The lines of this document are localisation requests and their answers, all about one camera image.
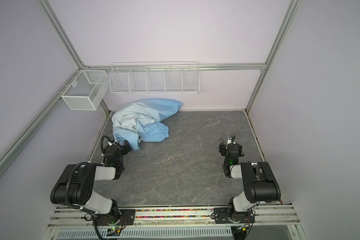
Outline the light blue zip jacket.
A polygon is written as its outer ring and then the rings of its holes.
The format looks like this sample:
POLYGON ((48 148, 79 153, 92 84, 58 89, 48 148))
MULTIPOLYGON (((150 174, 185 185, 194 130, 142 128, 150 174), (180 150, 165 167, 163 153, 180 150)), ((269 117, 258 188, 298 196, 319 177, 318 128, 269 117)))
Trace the light blue zip jacket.
POLYGON ((162 142, 169 137, 169 127, 163 124, 175 115, 183 103, 170 99, 143 99, 121 106, 112 116, 113 136, 134 151, 141 142, 162 142))

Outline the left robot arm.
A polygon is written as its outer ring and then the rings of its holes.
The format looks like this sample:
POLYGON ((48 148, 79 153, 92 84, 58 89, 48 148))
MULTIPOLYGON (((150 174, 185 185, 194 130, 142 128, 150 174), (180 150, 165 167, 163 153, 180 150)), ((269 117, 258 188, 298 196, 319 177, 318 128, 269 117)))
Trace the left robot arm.
POLYGON ((62 205, 86 213, 85 220, 95 226, 131 226, 135 220, 135 211, 121 210, 117 201, 106 198, 94 190, 98 181, 118 180, 124 171, 123 156, 131 150, 128 141, 119 144, 109 136, 102 136, 103 161, 101 163, 82 162, 67 165, 55 184, 50 200, 55 205, 62 205))

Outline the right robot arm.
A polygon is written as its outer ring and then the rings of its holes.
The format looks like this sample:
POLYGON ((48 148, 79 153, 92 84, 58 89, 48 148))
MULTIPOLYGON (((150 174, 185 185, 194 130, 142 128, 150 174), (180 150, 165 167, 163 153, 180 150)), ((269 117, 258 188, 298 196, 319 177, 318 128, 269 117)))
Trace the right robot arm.
POLYGON ((211 218, 216 224, 245 224, 255 222, 254 208, 281 199, 281 189, 267 162, 239 162, 243 157, 243 146, 236 142, 235 135, 229 135, 226 143, 219 145, 224 157, 225 177, 240 179, 243 192, 230 199, 224 208, 214 208, 211 218))

